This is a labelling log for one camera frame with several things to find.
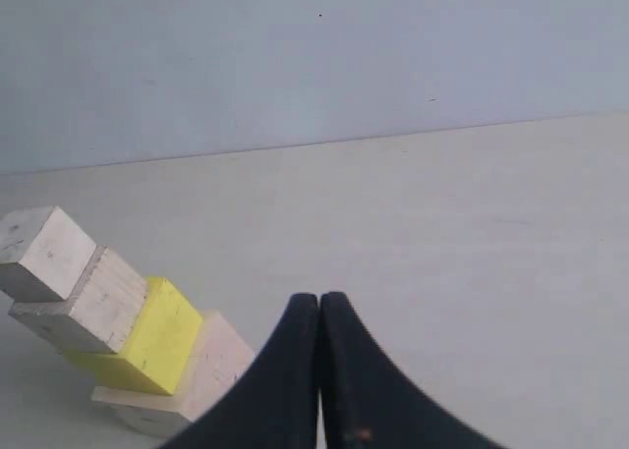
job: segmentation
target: white wall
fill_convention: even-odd
[[[628,131],[629,113],[4,176],[0,214],[62,205],[255,349],[291,293],[345,290],[415,382],[508,447],[618,449]],[[151,446],[9,302],[3,447]]]
[[[626,0],[0,0],[0,172],[629,108]]]

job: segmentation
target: unpainted wooden block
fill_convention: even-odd
[[[17,302],[66,300],[95,249],[58,206],[13,211],[0,221],[0,289]]]
[[[61,350],[118,353],[136,323],[147,284],[121,256],[97,247],[64,302],[15,302],[9,315]]]
[[[254,352],[217,311],[203,313],[203,325],[173,396],[96,387],[94,403],[110,407],[144,434],[171,437],[202,416],[245,372]]]
[[[103,385],[172,395],[197,339],[202,317],[167,279],[149,277],[147,283],[144,306],[118,354],[62,354]]]

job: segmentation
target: stack of blocks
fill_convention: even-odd
[[[95,377],[93,402],[153,436],[196,420],[254,356],[219,312],[144,279],[59,207],[0,221],[0,290],[9,315]]]

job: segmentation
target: yellow block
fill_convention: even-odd
[[[109,387],[158,395],[175,393],[202,317],[163,277],[148,277],[148,297],[118,354],[64,351],[72,364]]]

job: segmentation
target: rectangular wooden block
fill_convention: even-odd
[[[60,302],[77,284],[95,242],[58,206],[0,221],[0,289],[17,302]]]
[[[122,350],[146,300],[146,281],[114,251],[98,247],[64,302],[15,302],[9,315],[61,350]]]
[[[202,416],[245,372],[254,353],[217,311],[203,325],[173,396],[96,387],[93,402],[110,407],[139,432],[171,437]]]
[[[64,351],[71,363],[109,387],[172,395],[197,339],[202,317],[175,286],[149,277],[148,297],[118,354]]]

